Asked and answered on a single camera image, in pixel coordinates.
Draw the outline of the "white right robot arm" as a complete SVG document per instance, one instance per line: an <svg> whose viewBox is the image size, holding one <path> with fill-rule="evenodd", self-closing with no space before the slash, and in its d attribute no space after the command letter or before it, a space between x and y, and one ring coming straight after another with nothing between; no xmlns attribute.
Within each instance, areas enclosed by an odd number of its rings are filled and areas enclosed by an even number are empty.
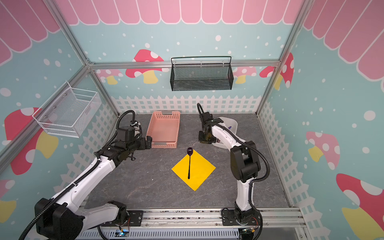
<svg viewBox="0 0 384 240"><path fill-rule="evenodd" d="M221 142L230 152L230 167L237 180L237 198L233 209L221 210L223 226L240 226L240 240L257 240L263 230L261 211L254 205L254 183L266 180L270 165L252 141L245 141L234 134L221 118L214 118L197 104L202 130L199 142L214 144Z"/></svg>

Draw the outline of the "yellow paper napkin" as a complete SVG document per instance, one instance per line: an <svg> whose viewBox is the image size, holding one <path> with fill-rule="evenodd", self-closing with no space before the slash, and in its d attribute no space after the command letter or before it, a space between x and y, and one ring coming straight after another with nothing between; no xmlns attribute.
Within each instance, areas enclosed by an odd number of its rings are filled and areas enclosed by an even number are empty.
<svg viewBox="0 0 384 240"><path fill-rule="evenodd" d="M208 160L194 150L191 158L191 178L188 180L189 156L186 154L172 171L192 190L196 191L216 169Z"/></svg>

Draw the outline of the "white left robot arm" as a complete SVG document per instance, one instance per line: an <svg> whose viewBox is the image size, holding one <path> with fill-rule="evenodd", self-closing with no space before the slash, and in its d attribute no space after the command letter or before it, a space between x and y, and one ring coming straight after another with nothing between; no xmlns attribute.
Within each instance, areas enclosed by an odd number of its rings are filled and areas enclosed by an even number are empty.
<svg viewBox="0 0 384 240"><path fill-rule="evenodd" d="M92 163L65 189L50 199L42 198L35 205L35 217L20 235L24 240L32 228L49 240L74 240L82 232L100 228L104 223L121 227L130 220L127 206L118 201L82 210L81 203L115 168L127 159L135 160L134 152L149 150L152 137L143 137L136 113L128 110L117 120L112 138L97 152Z"/></svg>

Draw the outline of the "purple metal spoon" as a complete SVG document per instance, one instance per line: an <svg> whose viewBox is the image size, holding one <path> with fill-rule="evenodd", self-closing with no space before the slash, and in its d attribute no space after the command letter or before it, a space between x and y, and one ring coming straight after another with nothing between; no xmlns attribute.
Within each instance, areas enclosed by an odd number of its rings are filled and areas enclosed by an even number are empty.
<svg viewBox="0 0 384 240"><path fill-rule="evenodd" d="M187 149L187 155L189 156L188 180L191 178L191 158L192 158L193 152L194 150L192 147L189 147Z"/></svg>

